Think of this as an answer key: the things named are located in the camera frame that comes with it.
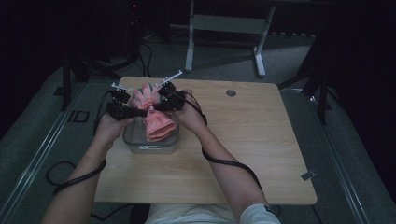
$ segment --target table leg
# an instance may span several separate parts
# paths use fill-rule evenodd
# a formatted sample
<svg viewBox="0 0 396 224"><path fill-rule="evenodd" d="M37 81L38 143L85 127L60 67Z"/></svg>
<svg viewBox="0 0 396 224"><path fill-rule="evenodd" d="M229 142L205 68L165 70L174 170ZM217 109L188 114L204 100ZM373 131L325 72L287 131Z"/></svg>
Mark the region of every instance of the table leg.
<svg viewBox="0 0 396 224"><path fill-rule="evenodd" d="M276 7L270 8L268 15L267 15L267 19L265 20L264 26L262 27L262 33L261 33L259 45L257 47L253 48L254 58L255 58L256 66L257 66L257 74L260 77L265 77L264 64L262 62L262 47L264 46L265 38L268 35L268 30L270 28L271 20L274 16L275 8Z"/></svg>
<svg viewBox="0 0 396 224"><path fill-rule="evenodd" d="M192 71L192 61L194 56L194 0L190 4L190 27L189 27L189 45L187 46L185 71Z"/></svg>

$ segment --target forearm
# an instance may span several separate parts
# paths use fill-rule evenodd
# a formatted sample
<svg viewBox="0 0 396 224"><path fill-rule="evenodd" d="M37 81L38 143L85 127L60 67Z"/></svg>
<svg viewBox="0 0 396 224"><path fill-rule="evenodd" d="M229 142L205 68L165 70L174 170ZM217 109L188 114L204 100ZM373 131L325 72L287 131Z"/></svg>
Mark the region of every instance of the forearm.
<svg viewBox="0 0 396 224"><path fill-rule="evenodd" d="M106 149L92 143L68 180L96 170L105 157ZM88 223L99 175L61 190L52 200L42 223Z"/></svg>
<svg viewBox="0 0 396 224"><path fill-rule="evenodd" d="M223 146L209 128L195 133L204 151L212 158L226 161L237 159ZM239 221L243 211L254 203L267 203L250 173L242 168L210 162L210 167L229 205Z"/></svg>

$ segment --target dark background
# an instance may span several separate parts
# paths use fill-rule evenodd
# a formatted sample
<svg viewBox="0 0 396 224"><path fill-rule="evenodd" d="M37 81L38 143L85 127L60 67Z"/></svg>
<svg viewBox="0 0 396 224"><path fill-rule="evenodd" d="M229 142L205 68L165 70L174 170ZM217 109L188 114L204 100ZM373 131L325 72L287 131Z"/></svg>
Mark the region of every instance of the dark background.
<svg viewBox="0 0 396 224"><path fill-rule="evenodd" d="M197 10L213 13L210 2L196 1ZM166 40L170 23L188 24L189 1L182 0L0 2L1 136L44 80L62 66L67 52L79 51L106 61L110 56L131 55L138 50L133 40L137 33L128 33L132 3L139 6L134 15ZM332 62L331 84L395 200L395 3L328 3L277 3L271 32L318 36L304 67ZM254 1L246 7L236 2L217 4L219 14L260 17L262 12L254 7Z"/></svg>

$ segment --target person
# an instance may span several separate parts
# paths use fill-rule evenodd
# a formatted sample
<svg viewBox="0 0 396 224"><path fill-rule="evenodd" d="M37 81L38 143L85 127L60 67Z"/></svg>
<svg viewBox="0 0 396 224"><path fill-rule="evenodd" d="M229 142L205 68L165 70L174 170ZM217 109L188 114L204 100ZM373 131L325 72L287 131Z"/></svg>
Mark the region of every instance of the person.
<svg viewBox="0 0 396 224"><path fill-rule="evenodd" d="M192 90L186 99L192 100ZM237 161L205 124L201 114L191 105L170 112L179 123L193 132L206 154L212 158ZM113 142L132 119L116 121L104 114L86 153L69 179L97 169L106 158ZM228 205L152 204L147 223L280 223L268 209L268 202L253 177L239 167L209 162ZM42 223L88 223L99 175L61 190L50 203Z"/></svg>

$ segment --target hand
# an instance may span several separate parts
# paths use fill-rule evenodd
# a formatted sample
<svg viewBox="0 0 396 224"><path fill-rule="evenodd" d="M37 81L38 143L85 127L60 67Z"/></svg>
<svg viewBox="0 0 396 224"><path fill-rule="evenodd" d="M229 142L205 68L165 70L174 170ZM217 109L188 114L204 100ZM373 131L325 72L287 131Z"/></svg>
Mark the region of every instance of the hand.
<svg viewBox="0 0 396 224"><path fill-rule="evenodd" d="M198 108L198 104L192 99L192 90L183 90L186 92L186 100L195 105ZM172 114L178 118L185 128L197 134L200 130L206 127L204 119L201 113L199 113L194 107L185 103L180 111L172 111Z"/></svg>
<svg viewBox="0 0 396 224"><path fill-rule="evenodd" d="M111 149L113 142L120 137L122 129L133 120L134 119L115 120L109 114L105 113L99 121L93 142L98 143L107 150Z"/></svg>

